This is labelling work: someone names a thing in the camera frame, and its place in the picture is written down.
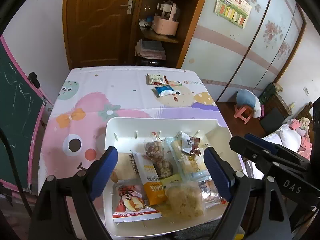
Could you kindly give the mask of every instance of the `sliding wardrobe door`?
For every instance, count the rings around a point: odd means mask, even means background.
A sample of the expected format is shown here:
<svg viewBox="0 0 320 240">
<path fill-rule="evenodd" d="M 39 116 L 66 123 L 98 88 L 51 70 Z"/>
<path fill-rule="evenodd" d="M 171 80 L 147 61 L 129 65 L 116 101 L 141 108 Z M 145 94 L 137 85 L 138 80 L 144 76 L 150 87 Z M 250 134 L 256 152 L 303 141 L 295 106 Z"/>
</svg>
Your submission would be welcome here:
<svg viewBox="0 0 320 240">
<path fill-rule="evenodd" d="M 182 69 L 197 73 L 215 100 L 241 63 L 268 4 L 268 0 L 246 1 L 252 10 L 246 27 L 241 29 L 214 13 L 217 0 L 205 0 L 182 65 Z"/>
<path fill-rule="evenodd" d="M 296 6 L 287 36 L 284 38 L 284 41 L 282 42 L 280 49 L 278 50 L 278 53 L 271 64 L 276 69 L 276 72 L 279 72 L 287 62 L 288 57 L 298 40 L 302 24 L 303 19 L 298 6 Z M 273 82 L 274 79 L 274 75 L 270 75 L 269 71 L 267 71 L 253 90 L 253 93 L 258 97 L 265 87 L 269 83 Z"/>
<path fill-rule="evenodd" d="M 275 79 L 281 68 L 276 68 L 272 63 L 287 36 L 295 8 L 295 0 L 270 1 L 266 17 L 250 51 L 219 102 L 228 101 L 239 88 L 253 91 L 260 82 L 257 90 L 263 90 Z"/>
</svg>

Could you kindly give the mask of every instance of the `wooden door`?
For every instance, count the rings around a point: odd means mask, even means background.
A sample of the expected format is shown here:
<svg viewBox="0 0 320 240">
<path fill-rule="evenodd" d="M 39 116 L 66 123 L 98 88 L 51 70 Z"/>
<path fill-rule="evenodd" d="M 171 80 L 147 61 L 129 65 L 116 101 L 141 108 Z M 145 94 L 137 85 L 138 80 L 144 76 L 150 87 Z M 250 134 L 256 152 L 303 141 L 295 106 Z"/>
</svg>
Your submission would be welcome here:
<svg viewBox="0 0 320 240">
<path fill-rule="evenodd" d="M 126 65 L 133 15 L 129 0 L 64 0 L 69 68 Z"/>
</svg>

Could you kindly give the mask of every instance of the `white tray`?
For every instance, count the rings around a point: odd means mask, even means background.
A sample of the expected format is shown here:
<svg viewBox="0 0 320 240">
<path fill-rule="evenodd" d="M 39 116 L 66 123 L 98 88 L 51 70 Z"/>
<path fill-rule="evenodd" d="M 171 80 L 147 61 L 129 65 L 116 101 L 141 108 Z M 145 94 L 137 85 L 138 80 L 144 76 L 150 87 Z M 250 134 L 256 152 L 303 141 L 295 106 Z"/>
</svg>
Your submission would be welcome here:
<svg viewBox="0 0 320 240">
<path fill-rule="evenodd" d="M 144 152 L 144 141 L 151 139 L 151 133 L 160 132 L 160 138 L 174 137 L 180 131 L 191 136 L 197 133 L 203 142 L 209 142 L 219 156 L 230 163 L 232 168 L 242 171 L 241 157 L 230 149 L 231 133 L 221 127 L 216 119 L 151 119 L 115 117 L 107 124 L 105 149 L 114 146 L 118 152 L 130 153 L 130 150 Z M 113 181 L 109 179 L 103 191 L 103 208 L 106 228 L 113 238 L 142 238 L 159 236 L 169 232 L 193 227 L 222 216 L 227 205 L 216 205 L 207 210 L 204 216 L 193 220 L 172 222 L 169 218 L 158 218 L 137 222 L 114 223 L 112 214 L 117 201 L 113 201 Z"/>
</svg>

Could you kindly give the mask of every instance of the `door lock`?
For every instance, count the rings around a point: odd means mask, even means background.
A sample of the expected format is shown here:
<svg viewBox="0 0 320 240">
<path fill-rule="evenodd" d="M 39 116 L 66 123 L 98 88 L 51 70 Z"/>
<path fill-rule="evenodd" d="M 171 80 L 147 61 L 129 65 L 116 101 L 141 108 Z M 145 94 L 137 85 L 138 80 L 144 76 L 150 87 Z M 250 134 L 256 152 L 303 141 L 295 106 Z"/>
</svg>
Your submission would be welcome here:
<svg viewBox="0 0 320 240">
<path fill-rule="evenodd" d="M 128 4 L 122 4 L 120 6 L 127 6 L 127 14 L 131 14 L 133 0 L 128 0 Z"/>
</svg>

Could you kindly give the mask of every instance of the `corner shelf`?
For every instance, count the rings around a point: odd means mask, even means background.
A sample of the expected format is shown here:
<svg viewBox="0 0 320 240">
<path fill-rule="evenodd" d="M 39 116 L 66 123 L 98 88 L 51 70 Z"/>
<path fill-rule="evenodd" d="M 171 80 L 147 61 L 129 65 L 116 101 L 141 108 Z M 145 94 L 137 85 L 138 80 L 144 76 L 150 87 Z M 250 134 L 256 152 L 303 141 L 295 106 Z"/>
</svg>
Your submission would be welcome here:
<svg viewBox="0 0 320 240">
<path fill-rule="evenodd" d="M 167 35 L 157 34 L 152 29 L 146 29 L 144 27 L 140 27 L 140 30 L 141 30 L 143 36 L 149 40 L 179 43 L 179 41 L 176 38 L 169 38 Z"/>
</svg>

